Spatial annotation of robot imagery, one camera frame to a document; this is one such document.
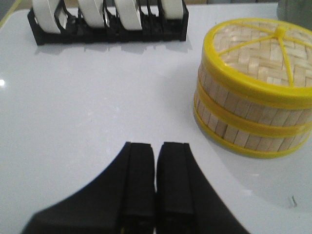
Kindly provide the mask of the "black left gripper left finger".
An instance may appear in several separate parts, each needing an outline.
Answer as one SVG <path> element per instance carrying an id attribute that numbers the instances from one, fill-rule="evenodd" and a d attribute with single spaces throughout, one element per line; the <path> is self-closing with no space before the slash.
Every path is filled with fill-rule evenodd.
<path id="1" fill-rule="evenodd" d="M 34 214 L 24 234 L 152 234 L 155 165 L 151 145 L 126 142 L 111 164 L 65 200 Z"/>

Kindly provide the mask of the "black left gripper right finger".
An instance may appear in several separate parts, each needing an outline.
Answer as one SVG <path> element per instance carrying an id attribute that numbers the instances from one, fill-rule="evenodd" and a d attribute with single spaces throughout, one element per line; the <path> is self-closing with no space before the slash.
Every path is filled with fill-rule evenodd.
<path id="1" fill-rule="evenodd" d="M 162 145 L 156 186 L 156 233 L 248 233 L 210 185 L 188 143 Z"/>

